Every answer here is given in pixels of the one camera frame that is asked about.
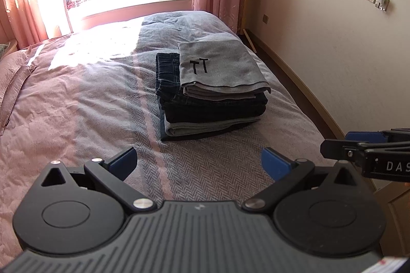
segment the ribbed gray plate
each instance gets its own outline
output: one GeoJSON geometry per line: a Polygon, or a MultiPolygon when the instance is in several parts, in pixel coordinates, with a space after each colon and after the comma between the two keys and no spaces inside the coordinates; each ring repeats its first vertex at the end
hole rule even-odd
{"type": "Polygon", "coordinates": [[[4,273],[358,273],[377,260],[374,253],[327,259],[301,252],[276,234],[266,216],[245,213],[232,201],[166,201],[154,213],[133,216],[119,237],[93,253],[51,258],[26,251],[3,270],[4,273]]]}

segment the black letters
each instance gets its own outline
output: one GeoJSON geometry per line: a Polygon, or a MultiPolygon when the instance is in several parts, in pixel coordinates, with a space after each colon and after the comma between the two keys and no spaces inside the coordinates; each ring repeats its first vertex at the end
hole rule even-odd
{"type": "Polygon", "coordinates": [[[195,67],[195,65],[199,65],[199,61],[191,60],[189,63],[190,63],[190,64],[193,64],[193,73],[194,73],[195,75],[197,75],[197,74],[196,74],[196,67],[195,67]]]}
{"type": "Polygon", "coordinates": [[[207,73],[205,61],[208,60],[208,59],[203,59],[203,58],[199,58],[199,59],[202,60],[202,63],[204,65],[204,72],[207,73]]]}

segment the dark denim jeans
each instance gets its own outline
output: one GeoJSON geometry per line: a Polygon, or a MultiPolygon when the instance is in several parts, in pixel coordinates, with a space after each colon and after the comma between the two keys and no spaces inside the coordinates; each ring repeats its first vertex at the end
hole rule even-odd
{"type": "Polygon", "coordinates": [[[268,102],[264,93],[252,99],[208,101],[184,95],[179,77],[179,54],[157,53],[155,93],[167,120],[173,122],[213,122],[260,116],[268,102]]]}

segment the metal screw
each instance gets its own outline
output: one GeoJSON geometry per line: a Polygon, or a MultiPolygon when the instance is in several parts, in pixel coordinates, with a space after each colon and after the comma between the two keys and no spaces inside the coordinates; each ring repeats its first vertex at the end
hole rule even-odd
{"type": "Polygon", "coordinates": [[[152,207],[154,205],[154,202],[148,198],[140,198],[140,199],[134,200],[132,204],[134,205],[135,208],[147,209],[147,208],[152,207]]]}
{"type": "Polygon", "coordinates": [[[262,199],[248,199],[245,201],[245,206],[251,209],[260,209],[265,207],[266,203],[262,199]]]}

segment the wooden floor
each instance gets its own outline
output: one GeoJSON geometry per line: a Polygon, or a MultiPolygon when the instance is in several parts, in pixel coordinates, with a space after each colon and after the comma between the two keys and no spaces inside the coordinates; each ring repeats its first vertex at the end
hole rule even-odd
{"type": "MultiPolygon", "coordinates": [[[[248,40],[244,35],[240,35],[239,38],[241,38],[242,42],[250,48],[248,40]]],[[[275,76],[278,78],[280,83],[282,83],[286,90],[289,91],[298,107],[313,121],[323,137],[325,139],[336,139],[335,135],[333,134],[329,126],[327,126],[323,118],[319,115],[313,105],[311,105],[305,95],[293,83],[293,81],[286,75],[286,73],[276,64],[276,62],[272,60],[269,55],[267,55],[260,47],[258,47],[258,45],[255,45],[255,48],[257,50],[256,55],[259,57],[259,59],[261,59],[268,66],[272,73],[275,74],[275,76]]]]}

